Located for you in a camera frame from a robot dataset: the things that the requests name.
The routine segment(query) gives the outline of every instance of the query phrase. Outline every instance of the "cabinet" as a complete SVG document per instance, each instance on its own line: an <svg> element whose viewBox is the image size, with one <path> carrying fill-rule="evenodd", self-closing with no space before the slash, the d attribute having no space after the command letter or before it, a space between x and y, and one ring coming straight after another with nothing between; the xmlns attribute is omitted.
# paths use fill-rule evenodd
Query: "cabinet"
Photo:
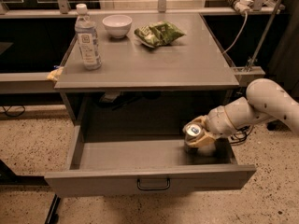
<svg viewBox="0 0 299 224"><path fill-rule="evenodd" d="M47 173L60 197L241 189L255 172L238 165L227 140L184 149L184 124L212 108L208 94L238 81L197 13L132 13L130 33L110 38L97 21L103 65L85 70L75 43L57 89L74 121L74 140L64 172ZM150 49L134 29L170 21L186 35ZM114 104L105 92L120 91Z"/></svg>

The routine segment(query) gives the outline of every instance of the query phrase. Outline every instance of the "plastic bottle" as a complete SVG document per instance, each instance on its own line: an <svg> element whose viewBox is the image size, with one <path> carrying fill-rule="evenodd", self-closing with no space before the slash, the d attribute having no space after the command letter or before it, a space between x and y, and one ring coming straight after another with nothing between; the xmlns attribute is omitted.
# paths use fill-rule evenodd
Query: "plastic bottle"
<svg viewBox="0 0 299 224"><path fill-rule="evenodd" d="M76 9L78 18L75 31L84 66L88 70L95 70L101 66L95 22L90 20L85 4L77 4Z"/></svg>

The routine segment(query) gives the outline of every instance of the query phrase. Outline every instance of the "terrazzo floor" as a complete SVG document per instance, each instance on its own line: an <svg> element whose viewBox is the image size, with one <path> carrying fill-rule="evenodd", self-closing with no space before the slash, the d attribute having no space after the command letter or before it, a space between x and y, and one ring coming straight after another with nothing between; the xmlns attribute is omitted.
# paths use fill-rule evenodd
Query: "terrazzo floor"
<svg viewBox="0 0 299 224"><path fill-rule="evenodd" d="M63 170L72 130L63 105L0 114L0 159L17 175ZM284 126L258 125L233 150L239 164L257 168L242 190L67 198L58 223L299 223L298 138ZM0 223L45 223L53 196L48 187L0 186Z"/></svg>

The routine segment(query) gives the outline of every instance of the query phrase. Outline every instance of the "black handle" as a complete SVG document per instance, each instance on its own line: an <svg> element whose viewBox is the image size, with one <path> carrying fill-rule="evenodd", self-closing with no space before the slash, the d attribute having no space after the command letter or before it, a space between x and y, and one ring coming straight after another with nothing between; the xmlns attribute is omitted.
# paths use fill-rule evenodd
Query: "black handle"
<svg viewBox="0 0 299 224"><path fill-rule="evenodd" d="M137 179L137 187L139 190L167 190L170 188L170 179L167 178L166 186L164 187L156 187L156 188L147 188L147 187L141 187L140 179Z"/></svg>

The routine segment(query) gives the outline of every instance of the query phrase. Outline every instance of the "white device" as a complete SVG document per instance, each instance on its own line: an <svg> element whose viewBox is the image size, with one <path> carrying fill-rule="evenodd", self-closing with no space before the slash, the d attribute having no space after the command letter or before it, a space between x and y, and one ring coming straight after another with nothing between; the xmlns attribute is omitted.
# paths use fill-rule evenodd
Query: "white device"
<svg viewBox="0 0 299 224"><path fill-rule="evenodd" d="M218 138L227 138L245 126L276 119L299 135L299 104L276 82L256 79L248 85L246 96L247 99L241 97L226 106L221 105L188 123L183 129L185 133L192 124L199 124L202 134L191 138L186 133L186 144L201 147Z"/></svg>

